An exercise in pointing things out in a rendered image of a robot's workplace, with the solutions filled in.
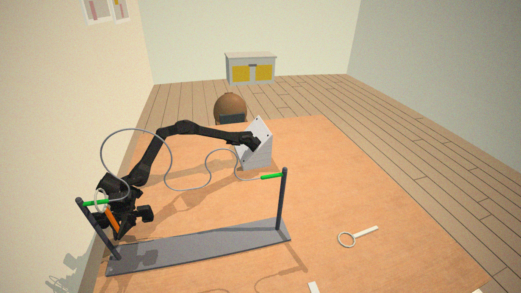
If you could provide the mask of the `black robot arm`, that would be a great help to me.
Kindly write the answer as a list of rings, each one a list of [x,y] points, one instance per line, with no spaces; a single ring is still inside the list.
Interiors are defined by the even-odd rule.
[[[169,136],[177,134],[196,134],[207,137],[214,137],[224,139],[226,141],[226,144],[231,144],[235,146],[245,144],[250,148],[252,152],[254,152],[254,150],[256,150],[257,147],[261,144],[261,141],[257,137],[254,137],[251,131],[227,132],[218,129],[212,129],[209,127],[202,127],[187,119],[177,121],[174,125],[157,129],[155,134],[161,137],[163,140],[165,140]],[[142,159],[131,170],[129,175],[121,178],[129,185],[130,193],[126,198],[122,200],[109,202],[108,205],[111,206],[110,211],[112,211],[114,207],[126,207],[130,210],[130,202],[133,202],[133,198],[136,200],[142,196],[143,191],[137,189],[136,187],[141,187],[146,184],[147,180],[149,179],[150,168],[159,150],[161,149],[162,144],[162,140],[154,136],[147,150],[145,151]],[[123,181],[116,179],[108,172],[103,176],[102,179],[100,179],[96,190],[99,188],[104,189],[106,195],[108,195],[109,200],[121,199],[122,197],[125,197],[128,193],[127,185]]]

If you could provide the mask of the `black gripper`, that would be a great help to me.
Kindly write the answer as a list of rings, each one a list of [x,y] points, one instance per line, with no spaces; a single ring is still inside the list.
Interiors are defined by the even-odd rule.
[[[119,232],[115,231],[113,225],[108,219],[105,212],[92,212],[91,214],[97,221],[98,225],[100,225],[101,229],[106,229],[109,225],[113,230],[113,236],[115,241],[120,240],[127,231],[129,231],[133,226],[136,225],[137,217],[142,216],[142,222],[152,222],[154,219],[154,214],[152,213],[152,208],[149,205],[137,206],[137,210],[135,210],[135,199],[133,198],[133,202],[130,202],[130,210],[126,207],[114,207],[111,212],[119,225]],[[135,210],[135,211],[134,211]],[[120,224],[119,221],[122,221]]]

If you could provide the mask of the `white flat bar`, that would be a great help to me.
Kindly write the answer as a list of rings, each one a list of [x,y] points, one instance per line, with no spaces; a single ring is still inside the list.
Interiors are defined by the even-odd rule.
[[[320,293],[315,281],[309,282],[308,286],[309,286],[311,293]]]

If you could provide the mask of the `cream loop with flat handle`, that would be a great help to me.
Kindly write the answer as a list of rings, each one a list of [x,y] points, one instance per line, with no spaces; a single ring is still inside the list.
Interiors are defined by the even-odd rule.
[[[369,229],[366,229],[366,230],[364,230],[364,231],[357,232],[356,234],[353,234],[353,235],[352,235],[350,232],[340,232],[339,235],[338,235],[338,241],[339,241],[339,243],[340,243],[341,245],[343,245],[344,247],[348,247],[348,248],[350,248],[350,247],[353,247],[353,246],[354,246],[354,244],[355,244],[355,242],[356,242],[356,241],[355,241],[355,238],[360,237],[360,236],[362,236],[362,235],[365,235],[365,234],[367,234],[367,233],[369,233],[369,232],[376,231],[376,230],[378,230],[378,229],[379,229],[379,228],[378,228],[377,225],[376,225],[376,226],[371,227],[371,228],[369,228]],[[353,243],[352,245],[350,245],[350,246],[346,246],[346,245],[344,245],[343,243],[340,242],[340,235],[341,235],[341,234],[344,234],[344,233],[349,234],[349,235],[351,235],[351,236],[353,237],[353,239],[354,239],[354,243]]]

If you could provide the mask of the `grey ring with orange handle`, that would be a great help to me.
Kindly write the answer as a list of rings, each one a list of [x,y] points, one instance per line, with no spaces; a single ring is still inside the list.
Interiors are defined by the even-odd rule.
[[[97,193],[98,193],[99,190],[101,190],[103,192],[103,194],[105,196],[105,199],[107,199],[107,195],[106,195],[104,189],[102,189],[102,188],[97,189],[97,191],[94,194],[94,205],[95,205],[95,208],[100,213],[105,212],[105,214],[107,215],[107,217],[110,220],[111,224],[113,225],[115,231],[117,231],[117,233],[118,233],[119,232],[119,225],[118,225],[117,221],[115,220],[113,214],[111,213],[110,209],[107,207],[107,204],[105,204],[104,210],[102,210],[102,211],[100,211],[100,209],[97,206]]]

